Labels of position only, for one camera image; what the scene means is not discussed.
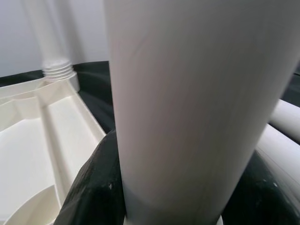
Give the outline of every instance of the gray wall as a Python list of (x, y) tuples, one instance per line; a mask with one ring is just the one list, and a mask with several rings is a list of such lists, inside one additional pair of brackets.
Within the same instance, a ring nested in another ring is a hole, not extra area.
[[(38, 44), (22, 1), (0, 1), (0, 77), (41, 68)], [(108, 60), (102, 0), (46, 1), (74, 64)]]

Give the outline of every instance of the white pvc pipe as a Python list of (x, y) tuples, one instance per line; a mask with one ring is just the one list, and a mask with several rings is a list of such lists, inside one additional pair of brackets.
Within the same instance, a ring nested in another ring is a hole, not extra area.
[(270, 124), (300, 142), (300, 108), (279, 100), (273, 111)]
[(267, 125), (256, 150), (300, 200), (300, 146)]
[(300, 56), (298, 0), (105, 0), (127, 216), (211, 225)]
[(62, 50), (45, 0), (23, 0), (23, 2), (43, 56), (42, 70), (46, 79), (57, 81), (69, 78), (78, 91), (76, 72)]

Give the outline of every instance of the black plastic sheet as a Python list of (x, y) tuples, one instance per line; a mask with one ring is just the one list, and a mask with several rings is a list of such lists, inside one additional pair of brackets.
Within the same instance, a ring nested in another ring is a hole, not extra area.
[[(74, 69), (78, 73), (81, 88), (79, 95), (105, 132), (113, 130), (113, 99), (108, 62), (78, 64)], [(0, 77), (0, 87), (42, 76), (41, 71), (32, 71)], [(300, 76), (296, 73), (282, 99), (300, 107)], [(81, 168), (55, 225), (121, 225), (124, 215), (117, 140), (113, 131)], [(227, 204), (223, 219), (225, 225), (300, 224), (297, 209), (286, 198), (256, 153)]]

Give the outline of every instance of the horizontal pipe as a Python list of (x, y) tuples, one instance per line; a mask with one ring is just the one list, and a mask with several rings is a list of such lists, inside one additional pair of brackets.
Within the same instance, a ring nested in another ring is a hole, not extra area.
[(300, 108), (279, 100), (273, 111), (270, 124), (300, 143)]
[(270, 125), (264, 129), (256, 150), (300, 200), (300, 146)]

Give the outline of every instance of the white plastic tray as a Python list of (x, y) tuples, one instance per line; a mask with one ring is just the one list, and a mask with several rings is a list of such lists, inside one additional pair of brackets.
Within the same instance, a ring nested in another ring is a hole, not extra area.
[[(12, 100), (0, 105), (0, 116), (6, 118), (0, 121), (0, 218), (10, 218), (5, 224), (21, 225), (25, 219), (19, 217), (17, 223), (18, 217), (11, 215), (24, 211), (22, 205), (30, 199), (40, 209), (41, 195), (37, 193), (55, 184), (54, 174), (38, 99)], [(56, 194), (52, 199), (57, 204)], [(26, 215), (30, 216), (28, 211), (33, 206), (28, 206)]]
[(69, 81), (23, 84), (0, 90), (0, 225), (51, 223), (105, 136)]

